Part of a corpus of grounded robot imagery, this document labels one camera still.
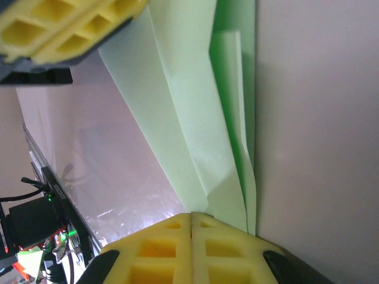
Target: reflective surface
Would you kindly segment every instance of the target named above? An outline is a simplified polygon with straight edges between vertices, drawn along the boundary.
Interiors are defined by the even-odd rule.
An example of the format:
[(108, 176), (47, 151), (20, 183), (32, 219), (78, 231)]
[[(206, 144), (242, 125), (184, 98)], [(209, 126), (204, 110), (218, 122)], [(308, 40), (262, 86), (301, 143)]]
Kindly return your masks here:
[(98, 53), (74, 84), (18, 88), (25, 124), (102, 245), (184, 209)]

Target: green led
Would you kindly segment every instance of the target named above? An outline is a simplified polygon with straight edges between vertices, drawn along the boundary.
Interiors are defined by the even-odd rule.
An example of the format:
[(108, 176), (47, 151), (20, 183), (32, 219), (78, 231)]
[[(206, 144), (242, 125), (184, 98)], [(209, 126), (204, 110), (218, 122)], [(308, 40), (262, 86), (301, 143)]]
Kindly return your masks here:
[(74, 230), (74, 231), (71, 231), (71, 232), (69, 232), (69, 237), (71, 237), (72, 235), (75, 235), (76, 234), (76, 231)]

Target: green paper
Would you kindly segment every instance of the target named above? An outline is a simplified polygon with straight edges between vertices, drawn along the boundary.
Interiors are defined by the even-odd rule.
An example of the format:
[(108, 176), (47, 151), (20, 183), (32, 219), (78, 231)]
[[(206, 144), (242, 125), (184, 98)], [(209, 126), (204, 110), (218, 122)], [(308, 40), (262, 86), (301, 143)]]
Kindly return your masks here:
[(248, 232), (255, 235), (256, 188), (246, 144), (240, 33), (228, 31), (214, 34), (210, 56), (245, 200)]
[(100, 55), (187, 211), (246, 231), (209, 58), (216, 0), (154, 0)]
[(20, 265), (23, 266), (24, 272), (32, 276), (38, 277), (40, 265), (42, 261), (43, 251), (38, 247), (31, 251), (21, 251), (17, 254), (17, 259)]
[(248, 149), (254, 166), (255, 150), (255, 0), (219, 0), (214, 33), (237, 30), (241, 33), (243, 90)]

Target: gray surface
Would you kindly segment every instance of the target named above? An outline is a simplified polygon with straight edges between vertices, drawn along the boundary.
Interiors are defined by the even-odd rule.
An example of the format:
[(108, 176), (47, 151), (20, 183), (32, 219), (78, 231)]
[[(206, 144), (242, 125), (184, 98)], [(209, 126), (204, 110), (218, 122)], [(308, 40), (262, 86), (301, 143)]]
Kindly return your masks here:
[[(34, 187), (20, 182), (23, 176), (33, 177), (23, 122), (15, 89), (0, 88), (0, 197), (34, 191)], [(10, 207), (21, 203), (24, 201), (4, 202), (2, 206), (7, 214)]]
[(72, 76), (73, 85), (17, 94), (31, 136), (100, 243), (183, 212), (98, 53)]
[(258, 234), (337, 283), (379, 283), (378, 11), (258, 5)]

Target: yellow foam block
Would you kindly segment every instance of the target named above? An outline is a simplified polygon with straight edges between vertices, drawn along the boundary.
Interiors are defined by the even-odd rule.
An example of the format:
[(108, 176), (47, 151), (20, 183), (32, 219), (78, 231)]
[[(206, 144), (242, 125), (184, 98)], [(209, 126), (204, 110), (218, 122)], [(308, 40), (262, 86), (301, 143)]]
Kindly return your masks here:
[(179, 214), (104, 247), (120, 252), (104, 284), (192, 283), (191, 216)]
[(120, 255), (105, 284), (277, 284), (263, 252), (282, 251), (202, 213), (179, 214), (102, 253)]
[(17, 0), (0, 15), (0, 54), (58, 63), (84, 54), (149, 0)]

